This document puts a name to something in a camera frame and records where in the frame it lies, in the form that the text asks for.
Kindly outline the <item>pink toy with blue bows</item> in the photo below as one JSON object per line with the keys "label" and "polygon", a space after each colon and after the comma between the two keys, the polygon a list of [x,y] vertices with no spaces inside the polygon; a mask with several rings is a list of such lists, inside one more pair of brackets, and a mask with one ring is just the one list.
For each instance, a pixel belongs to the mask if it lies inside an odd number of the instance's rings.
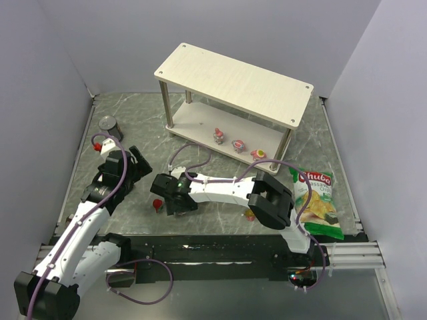
{"label": "pink toy with blue bows", "polygon": [[242,153],[246,150],[246,146],[242,140],[236,139],[232,141],[232,147],[236,153]]}

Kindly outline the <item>pink toy with green hat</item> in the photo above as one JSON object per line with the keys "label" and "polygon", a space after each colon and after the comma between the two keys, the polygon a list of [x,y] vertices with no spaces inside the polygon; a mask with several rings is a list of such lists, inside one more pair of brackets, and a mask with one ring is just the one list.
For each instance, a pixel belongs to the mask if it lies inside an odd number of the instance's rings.
{"label": "pink toy with green hat", "polygon": [[266,158],[266,153],[262,149],[253,150],[250,155],[254,161],[259,161]]}

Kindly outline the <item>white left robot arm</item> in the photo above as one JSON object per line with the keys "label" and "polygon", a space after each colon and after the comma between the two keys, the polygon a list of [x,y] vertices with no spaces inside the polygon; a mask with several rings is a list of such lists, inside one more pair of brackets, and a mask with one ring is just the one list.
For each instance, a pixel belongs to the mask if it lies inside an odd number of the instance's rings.
{"label": "white left robot arm", "polygon": [[127,151],[110,151],[98,170],[52,250],[31,273],[22,271],[14,281],[19,312],[29,319],[72,319],[96,279],[130,256],[130,240],[113,233],[94,252],[86,251],[135,183],[152,168],[139,149],[131,146]]}

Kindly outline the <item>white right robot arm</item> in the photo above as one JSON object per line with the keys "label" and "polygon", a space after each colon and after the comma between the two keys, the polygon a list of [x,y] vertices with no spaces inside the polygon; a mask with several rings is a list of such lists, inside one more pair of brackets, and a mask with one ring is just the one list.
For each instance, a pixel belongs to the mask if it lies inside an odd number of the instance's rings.
{"label": "white right robot arm", "polygon": [[207,202],[248,208],[264,227],[280,233],[290,252],[309,252],[311,240],[297,225],[292,192],[269,173],[259,171],[242,180],[161,173],[156,175],[150,191],[164,199],[168,215],[195,211],[200,203]]}

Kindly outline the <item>two-tier white wooden shelf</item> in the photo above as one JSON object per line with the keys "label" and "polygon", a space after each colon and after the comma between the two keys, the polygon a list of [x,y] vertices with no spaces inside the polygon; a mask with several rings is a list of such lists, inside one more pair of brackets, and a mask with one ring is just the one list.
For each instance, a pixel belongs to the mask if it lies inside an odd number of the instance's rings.
{"label": "two-tier white wooden shelf", "polygon": [[[309,83],[188,43],[179,44],[154,76],[170,133],[273,175],[277,163],[254,161],[250,153],[262,149],[283,159],[314,91]],[[221,145],[214,142],[215,128],[224,133]],[[236,139],[244,152],[234,151]]]}

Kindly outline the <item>red cherry toy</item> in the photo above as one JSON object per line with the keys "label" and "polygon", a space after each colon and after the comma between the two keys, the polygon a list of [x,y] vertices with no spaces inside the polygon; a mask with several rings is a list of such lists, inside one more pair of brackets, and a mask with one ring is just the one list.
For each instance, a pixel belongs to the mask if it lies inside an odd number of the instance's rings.
{"label": "red cherry toy", "polygon": [[156,213],[159,213],[163,209],[163,201],[161,199],[154,199],[152,206]]}

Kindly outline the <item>small dark metal can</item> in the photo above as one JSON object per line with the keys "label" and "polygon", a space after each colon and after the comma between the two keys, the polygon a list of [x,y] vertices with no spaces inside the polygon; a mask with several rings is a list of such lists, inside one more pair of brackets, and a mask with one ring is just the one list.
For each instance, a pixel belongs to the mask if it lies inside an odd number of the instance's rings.
{"label": "small dark metal can", "polygon": [[106,115],[102,117],[98,122],[98,126],[102,131],[115,137],[118,141],[123,140],[122,130],[114,116]]}

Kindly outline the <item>brown snack packet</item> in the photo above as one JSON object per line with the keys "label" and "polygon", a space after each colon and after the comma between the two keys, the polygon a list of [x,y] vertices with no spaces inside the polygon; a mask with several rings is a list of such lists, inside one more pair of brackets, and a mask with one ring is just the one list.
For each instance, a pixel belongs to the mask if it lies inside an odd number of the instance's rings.
{"label": "brown snack packet", "polygon": [[68,227],[73,220],[73,215],[69,215],[65,220],[65,226]]}

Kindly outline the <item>olive brown pink toy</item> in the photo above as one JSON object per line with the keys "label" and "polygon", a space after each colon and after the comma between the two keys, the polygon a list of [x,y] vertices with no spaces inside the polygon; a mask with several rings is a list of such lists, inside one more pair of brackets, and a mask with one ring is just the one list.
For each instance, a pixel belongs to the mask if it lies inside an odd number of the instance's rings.
{"label": "olive brown pink toy", "polygon": [[255,221],[256,220],[255,214],[250,209],[246,210],[244,215],[248,221]]}

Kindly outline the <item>green cassava chips bag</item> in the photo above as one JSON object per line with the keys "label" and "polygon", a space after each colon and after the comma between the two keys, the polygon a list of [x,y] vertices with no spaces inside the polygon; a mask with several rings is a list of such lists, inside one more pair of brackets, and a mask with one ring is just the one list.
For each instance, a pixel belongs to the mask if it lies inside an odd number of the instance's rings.
{"label": "green cassava chips bag", "polygon": [[[307,176],[312,188],[312,196],[300,217],[300,223],[312,235],[323,235],[343,240],[339,215],[332,197],[333,174],[321,171],[308,171],[300,168]],[[296,213],[308,199],[309,189],[304,178],[293,168],[289,168],[293,177]]]}

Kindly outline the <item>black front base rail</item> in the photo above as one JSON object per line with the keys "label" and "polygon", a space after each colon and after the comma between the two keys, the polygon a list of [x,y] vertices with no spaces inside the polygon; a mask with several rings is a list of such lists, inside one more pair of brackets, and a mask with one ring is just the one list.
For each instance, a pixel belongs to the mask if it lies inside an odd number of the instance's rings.
{"label": "black front base rail", "polygon": [[[89,252],[100,247],[104,237],[95,238]],[[117,270],[135,272],[137,283],[168,280],[156,261],[165,263],[176,281],[267,279],[287,281],[290,271],[332,270],[325,244],[334,243],[321,236],[320,247],[312,245],[307,254],[292,253],[279,235],[158,235],[131,236],[130,256],[115,264]],[[345,238],[337,243],[365,243]]]}

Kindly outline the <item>aluminium frame rail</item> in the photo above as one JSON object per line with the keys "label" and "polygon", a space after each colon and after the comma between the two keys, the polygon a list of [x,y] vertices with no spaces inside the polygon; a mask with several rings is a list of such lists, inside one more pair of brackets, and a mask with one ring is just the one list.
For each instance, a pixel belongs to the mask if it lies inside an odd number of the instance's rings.
{"label": "aluminium frame rail", "polygon": [[325,244],[334,269],[384,269],[386,267],[379,244],[328,243]]}

